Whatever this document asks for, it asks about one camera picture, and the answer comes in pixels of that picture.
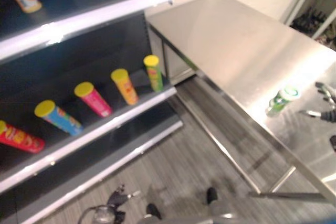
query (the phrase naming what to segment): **dark gray shelf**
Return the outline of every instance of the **dark gray shelf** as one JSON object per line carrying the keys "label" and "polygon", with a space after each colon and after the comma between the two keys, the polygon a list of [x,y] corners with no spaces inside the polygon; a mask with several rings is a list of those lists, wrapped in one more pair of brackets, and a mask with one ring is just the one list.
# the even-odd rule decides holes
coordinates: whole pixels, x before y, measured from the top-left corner
{"label": "dark gray shelf", "polygon": [[[30,154],[15,148],[0,145],[0,193],[14,187],[35,173],[51,167],[53,162],[58,162],[67,155],[77,151],[98,137],[120,127],[151,107],[165,101],[176,93],[176,89],[164,79],[164,89],[154,92],[151,89],[148,77],[144,70],[138,70],[130,75],[133,85],[139,95],[139,102],[129,106],[125,103],[114,83],[106,78],[106,82],[96,86],[106,101],[112,105],[113,114],[101,119],[80,99],[74,97],[70,90],[64,89],[64,83],[75,76],[70,72],[47,84],[41,84],[28,90],[24,90],[2,103],[8,106],[0,107],[0,116],[10,119],[16,125],[24,125],[23,129],[29,133],[43,138],[46,142],[45,149],[38,154]],[[33,115],[34,106],[41,100],[41,94],[48,96],[58,91],[61,108],[77,118],[85,127],[77,136],[69,136],[58,128]]]}
{"label": "dark gray shelf", "polygon": [[[5,216],[0,223],[13,224],[16,218],[18,223],[34,223],[181,126],[166,102],[157,105],[1,195],[0,212]],[[17,213],[10,204],[13,197]]]}
{"label": "dark gray shelf", "polygon": [[[0,61],[11,60],[171,0],[41,0],[41,10],[25,14],[14,1],[0,10]],[[51,24],[52,28],[42,28]]]}

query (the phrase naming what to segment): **green and white can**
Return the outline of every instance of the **green and white can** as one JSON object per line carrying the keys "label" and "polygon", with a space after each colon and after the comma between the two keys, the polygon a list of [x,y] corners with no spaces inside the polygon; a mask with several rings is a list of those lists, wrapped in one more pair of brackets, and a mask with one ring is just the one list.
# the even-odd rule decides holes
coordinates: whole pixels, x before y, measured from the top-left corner
{"label": "green and white can", "polygon": [[269,101],[269,106],[266,110],[268,116],[276,116],[284,107],[301,97],[301,92],[293,86],[285,86],[280,89],[277,95]]}

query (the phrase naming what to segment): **gray floor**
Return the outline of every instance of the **gray floor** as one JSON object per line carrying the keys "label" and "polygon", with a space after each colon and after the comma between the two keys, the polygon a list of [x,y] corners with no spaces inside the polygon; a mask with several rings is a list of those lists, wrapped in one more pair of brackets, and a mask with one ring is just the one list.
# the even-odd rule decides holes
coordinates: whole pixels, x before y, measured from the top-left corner
{"label": "gray floor", "polygon": [[[178,92],[258,186],[270,188],[289,166],[267,142],[236,119],[234,111],[225,104],[219,106],[216,94],[205,92],[200,85],[200,80],[191,79],[181,84]],[[183,128],[38,224],[77,223],[84,209],[106,202],[122,183],[128,192],[142,191],[141,196],[121,207],[127,212],[126,224],[136,223],[149,202],[156,203],[165,218],[206,215],[205,190],[209,186],[218,188],[220,198],[230,202],[242,218],[259,223],[314,223],[329,216],[336,218],[335,208],[329,204],[248,197],[249,187],[191,115],[176,98],[170,103],[182,118]],[[314,188],[295,173],[280,191],[308,192]],[[85,223],[91,223],[90,217]]]}

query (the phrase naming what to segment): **blue chip canister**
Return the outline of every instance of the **blue chip canister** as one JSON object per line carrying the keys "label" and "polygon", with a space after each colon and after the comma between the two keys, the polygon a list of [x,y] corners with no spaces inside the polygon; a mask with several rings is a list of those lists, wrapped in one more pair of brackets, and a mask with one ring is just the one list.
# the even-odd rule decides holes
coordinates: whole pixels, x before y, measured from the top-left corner
{"label": "blue chip canister", "polygon": [[76,119],[57,107],[52,100],[40,102],[35,107],[34,113],[70,135],[77,135],[83,130],[82,125]]}

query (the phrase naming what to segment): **shoe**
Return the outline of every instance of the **shoe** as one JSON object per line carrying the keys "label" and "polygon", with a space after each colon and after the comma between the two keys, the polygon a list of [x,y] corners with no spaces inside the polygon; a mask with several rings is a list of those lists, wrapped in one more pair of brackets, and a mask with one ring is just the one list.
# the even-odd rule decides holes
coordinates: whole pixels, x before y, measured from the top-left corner
{"label": "shoe", "polygon": [[208,205],[210,205],[210,203],[214,200],[218,200],[217,190],[213,187],[210,187],[206,191],[206,202],[208,203]]}
{"label": "shoe", "polygon": [[152,216],[156,216],[158,219],[162,220],[160,211],[158,210],[158,208],[156,207],[156,205],[150,203],[147,205],[146,207],[146,213],[148,215],[152,215]]}

